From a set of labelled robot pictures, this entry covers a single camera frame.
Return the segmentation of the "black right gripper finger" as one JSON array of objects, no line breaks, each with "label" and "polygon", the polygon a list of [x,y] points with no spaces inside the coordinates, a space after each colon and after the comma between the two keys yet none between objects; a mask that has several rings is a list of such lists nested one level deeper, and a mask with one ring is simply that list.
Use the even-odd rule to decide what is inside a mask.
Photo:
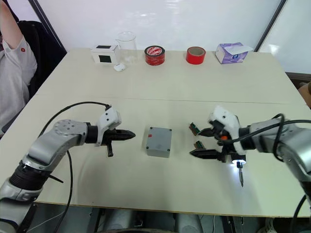
[{"label": "black right gripper finger", "polygon": [[190,152],[194,157],[201,159],[219,159],[220,153],[217,150],[194,149]]},{"label": "black right gripper finger", "polygon": [[215,132],[213,128],[204,128],[198,134],[205,137],[214,137]]}]

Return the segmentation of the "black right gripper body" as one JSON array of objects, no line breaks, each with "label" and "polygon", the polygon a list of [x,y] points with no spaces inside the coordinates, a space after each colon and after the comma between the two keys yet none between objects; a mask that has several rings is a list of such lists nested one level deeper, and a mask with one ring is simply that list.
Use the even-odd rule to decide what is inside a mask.
[{"label": "black right gripper body", "polygon": [[219,160],[222,162],[226,162],[228,156],[231,153],[231,146],[225,144],[223,141],[231,139],[231,136],[229,132],[224,129],[224,125],[217,120],[211,120],[210,124],[212,126],[212,134],[217,140],[217,144],[221,147],[221,155],[219,156]]}]

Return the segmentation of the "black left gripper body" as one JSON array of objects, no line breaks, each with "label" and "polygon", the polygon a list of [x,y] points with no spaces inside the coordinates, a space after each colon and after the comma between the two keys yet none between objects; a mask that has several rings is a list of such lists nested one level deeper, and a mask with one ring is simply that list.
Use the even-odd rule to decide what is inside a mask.
[{"label": "black left gripper body", "polygon": [[107,147],[107,154],[108,157],[113,157],[113,149],[112,149],[112,141],[116,141],[118,138],[118,130],[107,130],[104,135],[101,142],[101,146]]}]

